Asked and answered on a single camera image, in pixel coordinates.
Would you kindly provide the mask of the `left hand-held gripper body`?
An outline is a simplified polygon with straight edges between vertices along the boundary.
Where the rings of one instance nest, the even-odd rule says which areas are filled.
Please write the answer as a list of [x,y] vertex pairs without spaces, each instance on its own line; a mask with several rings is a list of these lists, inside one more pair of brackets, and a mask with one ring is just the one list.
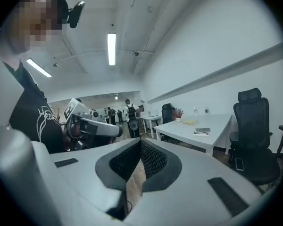
[[86,122],[81,125],[81,118],[103,122],[96,110],[86,107],[79,99],[72,98],[65,108],[66,119],[64,132],[70,139],[69,151],[96,148],[113,143],[113,137],[97,136],[86,133]]

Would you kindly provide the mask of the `black printed t-shirt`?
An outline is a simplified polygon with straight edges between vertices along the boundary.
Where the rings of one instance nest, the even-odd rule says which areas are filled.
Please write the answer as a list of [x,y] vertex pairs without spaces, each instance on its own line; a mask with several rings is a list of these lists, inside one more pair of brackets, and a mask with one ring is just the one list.
[[26,134],[30,140],[43,143],[50,154],[64,152],[60,123],[31,74],[22,63],[16,71],[8,64],[5,66],[24,88],[10,117],[11,127]]

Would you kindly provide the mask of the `long ceiling light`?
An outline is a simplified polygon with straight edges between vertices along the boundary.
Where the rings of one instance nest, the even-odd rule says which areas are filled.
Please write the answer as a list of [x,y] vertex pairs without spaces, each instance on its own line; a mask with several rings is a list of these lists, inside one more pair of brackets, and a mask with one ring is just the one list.
[[110,66],[116,64],[116,34],[107,34],[107,44],[108,44],[108,63]]
[[32,66],[34,69],[36,69],[38,72],[46,76],[47,78],[52,77],[51,74],[49,74],[47,71],[45,71],[43,68],[41,68],[38,64],[36,64],[31,58],[27,59],[26,61],[30,66]]

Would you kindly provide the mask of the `black backpack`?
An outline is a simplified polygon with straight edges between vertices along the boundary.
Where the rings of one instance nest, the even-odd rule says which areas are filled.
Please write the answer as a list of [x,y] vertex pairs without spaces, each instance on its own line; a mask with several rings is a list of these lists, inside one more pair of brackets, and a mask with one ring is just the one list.
[[131,106],[127,105],[127,116],[129,119],[135,119],[136,118],[136,109],[133,106],[133,104],[131,104]]

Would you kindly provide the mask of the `black mesh office chair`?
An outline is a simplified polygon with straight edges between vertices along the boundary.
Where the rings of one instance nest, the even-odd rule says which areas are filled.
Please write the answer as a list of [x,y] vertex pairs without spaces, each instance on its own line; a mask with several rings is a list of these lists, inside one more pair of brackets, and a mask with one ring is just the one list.
[[[238,93],[233,106],[238,130],[229,135],[231,143],[228,163],[256,186],[274,183],[280,177],[278,157],[283,148],[283,134],[276,153],[270,149],[269,101],[258,88]],[[237,171],[235,158],[243,160],[244,171]]]

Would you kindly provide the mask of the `person's left forearm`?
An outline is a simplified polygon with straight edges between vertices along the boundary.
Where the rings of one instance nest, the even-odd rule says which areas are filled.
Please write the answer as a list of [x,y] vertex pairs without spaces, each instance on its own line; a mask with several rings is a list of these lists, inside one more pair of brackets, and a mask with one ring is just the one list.
[[70,151],[71,139],[66,135],[65,132],[62,132],[63,148],[65,151]]

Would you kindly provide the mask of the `red plant in white pot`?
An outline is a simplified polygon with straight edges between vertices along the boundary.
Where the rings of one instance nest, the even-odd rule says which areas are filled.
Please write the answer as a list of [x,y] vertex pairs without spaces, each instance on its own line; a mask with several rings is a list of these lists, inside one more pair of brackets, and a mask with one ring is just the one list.
[[181,108],[179,109],[176,108],[172,111],[172,118],[176,122],[182,121],[182,115],[183,115],[183,110]]

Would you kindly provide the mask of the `small white desk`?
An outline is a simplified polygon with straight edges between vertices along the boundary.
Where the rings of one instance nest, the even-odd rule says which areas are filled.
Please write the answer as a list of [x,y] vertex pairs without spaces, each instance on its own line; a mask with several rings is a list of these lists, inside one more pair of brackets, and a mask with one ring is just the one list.
[[152,123],[154,121],[159,121],[162,122],[162,116],[161,115],[157,115],[157,116],[142,116],[142,123],[143,123],[143,128],[144,128],[144,132],[147,133],[147,129],[146,129],[146,122],[148,121],[150,124],[150,133],[151,133],[151,138],[154,139],[154,132],[153,132],[153,126]]

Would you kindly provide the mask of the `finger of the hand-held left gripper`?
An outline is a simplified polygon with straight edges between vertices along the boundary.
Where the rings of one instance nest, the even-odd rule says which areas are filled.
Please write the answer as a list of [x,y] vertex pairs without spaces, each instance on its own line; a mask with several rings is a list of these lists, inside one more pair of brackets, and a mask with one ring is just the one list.
[[111,125],[99,121],[80,118],[80,131],[85,134],[101,137],[120,137],[123,129],[117,125]]

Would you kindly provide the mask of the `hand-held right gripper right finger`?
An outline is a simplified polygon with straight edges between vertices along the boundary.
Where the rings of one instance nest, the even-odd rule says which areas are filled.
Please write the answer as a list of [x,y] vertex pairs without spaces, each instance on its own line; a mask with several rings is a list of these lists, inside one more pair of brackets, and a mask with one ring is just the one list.
[[176,154],[182,171],[167,189],[143,193],[125,218],[126,224],[220,224],[232,218],[208,183],[216,177],[221,177],[248,205],[261,197],[250,181],[208,154],[155,139],[146,142]]

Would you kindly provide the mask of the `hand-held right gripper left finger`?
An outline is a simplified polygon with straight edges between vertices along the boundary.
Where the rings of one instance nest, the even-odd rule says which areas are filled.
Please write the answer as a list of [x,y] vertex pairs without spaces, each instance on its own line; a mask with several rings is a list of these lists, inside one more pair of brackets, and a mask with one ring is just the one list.
[[129,213],[126,184],[140,161],[140,140],[52,154],[59,172],[88,202],[103,212],[125,219]]

